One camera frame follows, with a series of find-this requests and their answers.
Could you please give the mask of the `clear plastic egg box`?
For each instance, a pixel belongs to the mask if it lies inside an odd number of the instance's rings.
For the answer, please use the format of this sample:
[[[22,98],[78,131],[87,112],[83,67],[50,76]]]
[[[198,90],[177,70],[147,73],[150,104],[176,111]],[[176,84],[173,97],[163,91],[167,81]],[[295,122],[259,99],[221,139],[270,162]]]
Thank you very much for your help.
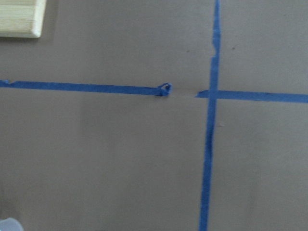
[[[7,218],[0,220],[0,231],[24,231],[24,228],[14,218]]]

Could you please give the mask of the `bamboo cutting board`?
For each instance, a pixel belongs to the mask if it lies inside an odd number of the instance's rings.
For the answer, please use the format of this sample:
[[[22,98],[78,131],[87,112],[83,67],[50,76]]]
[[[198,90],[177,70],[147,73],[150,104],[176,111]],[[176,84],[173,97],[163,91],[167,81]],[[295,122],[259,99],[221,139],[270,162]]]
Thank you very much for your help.
[[[40,38],[46,0],[2,0],[0,2],[0,36]]]

